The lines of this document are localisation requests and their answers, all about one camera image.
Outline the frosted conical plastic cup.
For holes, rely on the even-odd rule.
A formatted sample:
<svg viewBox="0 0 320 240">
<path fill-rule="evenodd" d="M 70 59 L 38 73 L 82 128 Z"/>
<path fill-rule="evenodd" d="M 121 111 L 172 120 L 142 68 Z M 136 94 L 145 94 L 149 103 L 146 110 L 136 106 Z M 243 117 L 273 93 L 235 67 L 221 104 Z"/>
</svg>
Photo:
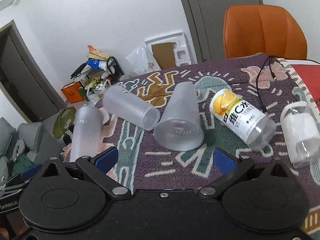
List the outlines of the frosted conical plastic cup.
<svg viewBox="0 0 320 240">
<path fill-rule="evenodd" d="M 201 146 L 204 133 L 193 83 L 175 86 L 153 135 L 161 146 L 172 151 L 190 151 Z"/>
</svg>

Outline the tall frosted cup at edge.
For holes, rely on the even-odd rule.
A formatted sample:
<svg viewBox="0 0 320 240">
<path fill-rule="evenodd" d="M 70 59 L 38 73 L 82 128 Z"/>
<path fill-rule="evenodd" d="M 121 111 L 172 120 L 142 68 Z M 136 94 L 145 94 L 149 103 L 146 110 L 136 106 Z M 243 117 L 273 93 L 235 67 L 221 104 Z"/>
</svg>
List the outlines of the tall frosted cup at edge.
<svg viewBox="0 0 320 240">
<path fill-rule="evenodd" d="M 82 106 L 76 111 L 70 162 L 81 156 L 94 157 L 98 152 L 103 114 L 93 106 Z"/>
</svg>

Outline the frosted cup lying sideways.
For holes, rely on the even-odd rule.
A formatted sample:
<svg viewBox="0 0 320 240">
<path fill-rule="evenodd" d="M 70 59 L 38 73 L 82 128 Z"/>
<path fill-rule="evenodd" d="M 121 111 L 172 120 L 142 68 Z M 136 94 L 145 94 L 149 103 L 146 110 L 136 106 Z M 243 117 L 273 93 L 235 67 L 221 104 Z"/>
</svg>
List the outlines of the frosted cup lying sideways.
<svg viewBox="0 0 320 240">
<path fill-rule="evenodd" d="M 161 116 L 156 107 L 132 94 L 123 85 L 112 85 L 106 90 L 103 107 L 146 131 L 151 131 Z"/>
</svg>

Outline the lemon vitamin water bottle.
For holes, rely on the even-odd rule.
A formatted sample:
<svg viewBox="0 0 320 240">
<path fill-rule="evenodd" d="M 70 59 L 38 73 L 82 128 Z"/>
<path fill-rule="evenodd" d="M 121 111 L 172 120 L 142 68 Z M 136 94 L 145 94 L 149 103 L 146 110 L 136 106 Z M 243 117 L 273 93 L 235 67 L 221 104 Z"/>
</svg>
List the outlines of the lemon vitamin water bottle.
<svg viewBox="0 0 320 240">
<path fill-rule="evenodd" d="M 263 150 L 276 132 L 276 123 L 269 116 L 231 90 L 219 90 L 209 109 L 253 151 Z"/>
</svg>

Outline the grey sofa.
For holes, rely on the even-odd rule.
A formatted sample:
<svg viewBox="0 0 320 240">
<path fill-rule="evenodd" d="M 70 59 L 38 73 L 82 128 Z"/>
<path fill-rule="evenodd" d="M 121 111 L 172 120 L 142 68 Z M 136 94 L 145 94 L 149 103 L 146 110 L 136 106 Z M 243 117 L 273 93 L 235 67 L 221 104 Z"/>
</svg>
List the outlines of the grey sofa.
<svg viewBox="0 0 320 240">
<path fill-rule="evenodd" d="M 20 124 L 13 128 L 1 117 L 1 182 L 50 157 L 60 157 L 62 145 L 42 123 Z"/>
</svg>

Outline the patterned woven table cloth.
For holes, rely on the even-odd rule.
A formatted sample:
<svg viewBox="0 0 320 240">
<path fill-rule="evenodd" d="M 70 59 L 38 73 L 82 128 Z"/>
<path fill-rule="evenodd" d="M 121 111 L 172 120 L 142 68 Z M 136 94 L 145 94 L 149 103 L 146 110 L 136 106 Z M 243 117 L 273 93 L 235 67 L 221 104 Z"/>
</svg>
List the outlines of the patterned woven table cloth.
<svg viewBox="0 0 320 240">
<path fill-rule="evenodd" d="M 213 163 L 213 150 L 217 147 L 236 157 L 248 155 L 257 162 L 268 162 L 274 157 L 289 161 L 280 124 L 283 108 L 295 101 L 305 101 L 313 116 L 319 118 L 309 91 L 304 92 L 306 87 L 293 80 L 290 68 L 284 59 L 271 60 L 265 54 L 256 54 L 207 61 L 124 80 L 122 85 L 128 91 L 161 112 L 178 83 L 192 82 L 197 91 L 204 140 L 195 150 L 168 150 L 157 143 L 151 131 L 104 112 L 99 150 L 115 146 L 119 151 L 118 163 L 109 175 L 131 190 L 196 189 L 221 175 Z M 262 151 L 253 152 L 211 114 L 209 103 L 221 89 L 232 90 L 255 107 L 266 106 L 277 129 Z"/>
</svg>

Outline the orange gift box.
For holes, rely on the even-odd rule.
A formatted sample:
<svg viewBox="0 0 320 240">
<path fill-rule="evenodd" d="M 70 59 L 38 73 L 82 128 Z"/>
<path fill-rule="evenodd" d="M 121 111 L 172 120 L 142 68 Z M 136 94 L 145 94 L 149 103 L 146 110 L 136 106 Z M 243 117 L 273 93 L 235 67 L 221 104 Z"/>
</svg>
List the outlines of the orange gift box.
<svg viewBox="0 0 320 240">
<path fill-rule="evenodd" d="M 67 85 L 64 85 L 61 88 L 61 92 L 66 97 L 69 103 L 77 103 L 80 101 L 84 101 L 84 97 L 79 92 L 79 88 L 81 87 L 80 82 L 72 82 Z"/>
</svg>

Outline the clear white-label bottle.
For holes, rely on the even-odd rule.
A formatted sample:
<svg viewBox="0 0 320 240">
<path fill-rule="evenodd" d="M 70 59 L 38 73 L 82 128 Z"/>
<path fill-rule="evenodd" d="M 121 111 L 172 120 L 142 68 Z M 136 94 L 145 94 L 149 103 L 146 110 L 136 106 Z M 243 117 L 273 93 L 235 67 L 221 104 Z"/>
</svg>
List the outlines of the clear white-label bottle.
<svg viewBox="0 0 320 240">
<path fill-rule="evenodd" d="M 319 130 L 306 102 L 297 101 L 285 106 L 280 124 L 294 168 L 303 168 L 319 158 Z"/>
</svg>

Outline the cluttered black shelf rack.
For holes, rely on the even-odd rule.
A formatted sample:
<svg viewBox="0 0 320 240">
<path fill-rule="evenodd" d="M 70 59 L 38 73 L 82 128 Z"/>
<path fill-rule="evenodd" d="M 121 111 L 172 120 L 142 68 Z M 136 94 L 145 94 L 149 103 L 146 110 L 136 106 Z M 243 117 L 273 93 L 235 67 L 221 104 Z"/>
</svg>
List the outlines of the cluttered black shelf rack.
<svg viewBox="0 0 320 240">
<path fill-rule="evenodd" d="M 99 100 L 103 92 L 120 80 L 124 72 L 117 59 L 107 52 L 87 46 L 87 60 L 71 74 L 86 101 Z"/>
</svg>

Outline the clear plastic bag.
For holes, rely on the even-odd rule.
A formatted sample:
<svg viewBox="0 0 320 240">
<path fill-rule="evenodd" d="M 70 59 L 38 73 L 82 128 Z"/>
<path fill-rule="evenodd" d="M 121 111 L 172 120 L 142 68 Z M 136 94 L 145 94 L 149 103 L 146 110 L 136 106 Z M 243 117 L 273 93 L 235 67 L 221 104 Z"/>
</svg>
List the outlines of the clear plastic bag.
<svg viewBox="0 0 320 240">
<path fill-rule="evenodd" d="M 160 71 L 161 68 L 152 53 L 144 46 L 135 49 L 126 57 L 131 66 L 129 76 L 138 76 Z"/>
</svg>

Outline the white foam packaging tray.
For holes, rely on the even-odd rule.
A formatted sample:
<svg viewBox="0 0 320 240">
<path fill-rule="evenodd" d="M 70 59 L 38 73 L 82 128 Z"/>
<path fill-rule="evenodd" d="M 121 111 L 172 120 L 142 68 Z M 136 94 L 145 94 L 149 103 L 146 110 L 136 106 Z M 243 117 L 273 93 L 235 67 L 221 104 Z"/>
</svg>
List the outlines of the white foam packaging tray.
<svg viewBox="0 0 320 240">
<path fill-rule="evenodd" d="M 161 69 L 191 64 L 184 32 L 151 38 L 145 41 Z"/>
</svg>

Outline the orange leather chair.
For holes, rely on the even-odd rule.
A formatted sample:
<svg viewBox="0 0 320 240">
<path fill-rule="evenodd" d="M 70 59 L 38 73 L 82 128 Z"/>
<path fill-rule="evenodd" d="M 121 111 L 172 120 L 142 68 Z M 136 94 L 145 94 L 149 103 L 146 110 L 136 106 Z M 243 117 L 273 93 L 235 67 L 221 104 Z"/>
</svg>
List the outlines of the orange leather chair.
<svg viewBox="0 0 320 240">
<path fill-rule="evenodd" d="M 226 58 L 265 53 L 294 60 L 307 58 L 305 35 L 284 8 L 274 5 L 233 5 L 223 23 Z"/>
</svg>

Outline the grey door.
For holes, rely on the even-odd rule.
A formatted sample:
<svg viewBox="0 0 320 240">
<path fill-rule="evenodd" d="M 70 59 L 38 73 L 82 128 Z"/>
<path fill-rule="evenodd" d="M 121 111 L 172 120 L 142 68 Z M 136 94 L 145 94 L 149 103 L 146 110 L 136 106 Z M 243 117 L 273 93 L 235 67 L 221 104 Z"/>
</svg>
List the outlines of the grey door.
<svg viewBox="0 0 320 240">
<path fill-rule="evenodd" d="M 223 23 L 231 5 L 263 4 L 263 0 L 181 0 L 198 62 L 223 59 Z"/>
</svg>

